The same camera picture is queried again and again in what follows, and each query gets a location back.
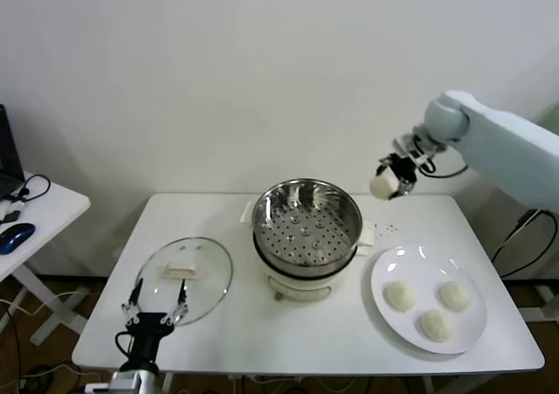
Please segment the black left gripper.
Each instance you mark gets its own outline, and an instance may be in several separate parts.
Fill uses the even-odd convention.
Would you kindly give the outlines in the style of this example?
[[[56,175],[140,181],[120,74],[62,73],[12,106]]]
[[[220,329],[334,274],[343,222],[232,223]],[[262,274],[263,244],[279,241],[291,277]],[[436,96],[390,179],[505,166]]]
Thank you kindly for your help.
[[[138,279],[128,301],[121,305],[126,317],[126,329],[132,337],[132,347],[125,362],[125,371],[146,370],[158,371],[156,357],[161,340],[174,331],[189,312],[187,305],[187,285],[182,280],[175,306],[166,313],[140,313],[138,300],[141,293],[143,278]]]

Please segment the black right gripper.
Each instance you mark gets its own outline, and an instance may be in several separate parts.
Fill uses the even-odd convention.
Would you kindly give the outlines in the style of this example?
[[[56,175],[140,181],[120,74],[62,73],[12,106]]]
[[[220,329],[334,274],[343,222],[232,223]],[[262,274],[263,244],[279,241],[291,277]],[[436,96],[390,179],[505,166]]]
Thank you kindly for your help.
[[[376,176],[396,176],[390,179],[390,199],[409,195],[418,180],[417,165],[409,157],[401,157],[396,153],[382,158],[379,162]]]

